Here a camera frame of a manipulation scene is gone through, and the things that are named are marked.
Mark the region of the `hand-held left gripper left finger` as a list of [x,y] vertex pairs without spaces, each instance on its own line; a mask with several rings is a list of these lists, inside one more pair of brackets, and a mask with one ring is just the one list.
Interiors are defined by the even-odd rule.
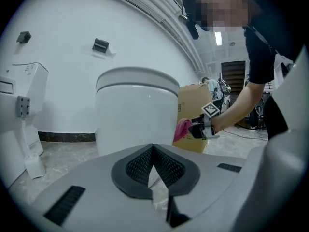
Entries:
[[151,145],[86,161],[34,201],[42,232],[155,232]]

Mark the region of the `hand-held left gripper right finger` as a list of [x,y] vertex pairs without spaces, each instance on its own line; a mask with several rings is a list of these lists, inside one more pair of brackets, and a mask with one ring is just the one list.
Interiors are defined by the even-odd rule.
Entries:
[[232,232],[245,194],[232,194],[244,159],[155,144],[153,162],[168,189],[165,219],[153,232]]

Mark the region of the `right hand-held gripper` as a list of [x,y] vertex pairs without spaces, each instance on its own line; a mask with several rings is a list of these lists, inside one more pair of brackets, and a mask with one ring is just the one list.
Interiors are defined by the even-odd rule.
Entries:
[[209,102],[201,108],[203,114],[199,117],[191,119],[192,126],[188,128],[190,134],[195,139],[214,139],[220,137],[216,135],[214,127],[212,126],[212,119],[217,116],[220,110],[212,103]]

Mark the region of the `pink cloth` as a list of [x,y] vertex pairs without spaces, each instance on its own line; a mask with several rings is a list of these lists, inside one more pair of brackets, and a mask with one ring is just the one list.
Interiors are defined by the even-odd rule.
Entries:
[[190,133],[189,128],[192,127],[192,121],[190,119],[181,119],[177,125],[176,125],[176,130],[174,134],[174,142],[179,141],[182,139],[184,136]]

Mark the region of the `white smart toilet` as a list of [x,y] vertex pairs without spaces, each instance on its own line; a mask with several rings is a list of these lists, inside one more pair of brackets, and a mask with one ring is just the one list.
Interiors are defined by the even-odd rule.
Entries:
[[179,83],[144,67],[119,67],[96,83],[95,131],[100,156],[144,144],[172,145]]

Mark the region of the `person's right forearm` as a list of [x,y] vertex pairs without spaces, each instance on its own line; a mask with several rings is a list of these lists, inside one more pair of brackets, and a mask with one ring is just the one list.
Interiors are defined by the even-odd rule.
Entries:
[[214,133],[233,126],[247,116],[262,98],[265,84],[248,82],[231,107],[211,121]]

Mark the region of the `small white round canister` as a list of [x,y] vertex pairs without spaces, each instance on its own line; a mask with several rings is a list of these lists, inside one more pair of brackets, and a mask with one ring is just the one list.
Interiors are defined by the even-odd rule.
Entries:
[[46,174],[43,162],[37,153],[25,156],[24,164],[31,179],[43,177]]

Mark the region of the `white toilet with tank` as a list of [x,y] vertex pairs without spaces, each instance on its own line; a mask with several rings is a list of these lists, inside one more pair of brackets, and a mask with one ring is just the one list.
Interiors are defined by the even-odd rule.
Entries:
[[[48,74],[38,62],[13,64],[0,72],[0,180],[6,188],[27,171],[25,156],[43,153],[33,120],[43,109]],[[27,118],[16,116],[18,96],[30,98]]]

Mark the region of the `large cardboard box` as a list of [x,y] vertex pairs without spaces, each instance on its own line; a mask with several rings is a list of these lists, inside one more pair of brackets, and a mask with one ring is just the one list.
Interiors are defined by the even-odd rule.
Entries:
[[[206,84],[181,87],[178,93],[177,121],[198,117],[202,114],[201,108],[209,102],[212,102],[212,97]],[[207,140],[195,139],[191,134],[173,143],[175,147],[196,153],[202,153],[207,145]]]

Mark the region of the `dark louvred door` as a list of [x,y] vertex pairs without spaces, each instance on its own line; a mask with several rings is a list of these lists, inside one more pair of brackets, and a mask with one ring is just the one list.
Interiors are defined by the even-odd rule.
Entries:
[[221,63],[222,79],[231,87],[231,94],[239,95],[243,90],[245,81],[245,61],[232,61]]

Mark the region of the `person's black shorts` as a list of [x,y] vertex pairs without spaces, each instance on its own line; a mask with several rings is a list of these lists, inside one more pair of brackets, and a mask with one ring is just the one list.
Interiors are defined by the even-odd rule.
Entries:
[[286,121],[272,96],[270,96],[265,103],[263,118],[269,140],[288,130]]

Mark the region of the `person's black shirt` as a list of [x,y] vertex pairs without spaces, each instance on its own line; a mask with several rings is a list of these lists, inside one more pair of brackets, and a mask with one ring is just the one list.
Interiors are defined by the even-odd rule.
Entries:
[[244,27],[249,81],[265,84],[274,79],[276,54],[295,61],[309,44],[309,0],[253,1],[262,11]]

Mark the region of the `black wall bracket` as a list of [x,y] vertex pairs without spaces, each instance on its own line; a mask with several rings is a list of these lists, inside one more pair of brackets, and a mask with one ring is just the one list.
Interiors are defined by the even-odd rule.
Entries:
[[29,31],[23,31],[23,32],[20,32],[16,42],[17,43],[20,43],[20,44],[26,44],[29,42],[31,38],[31,34]]
[[106,53],[108,47],[109,47],[109,42],[96,38],[94,40],[92,50],[98,51],[101,53]]

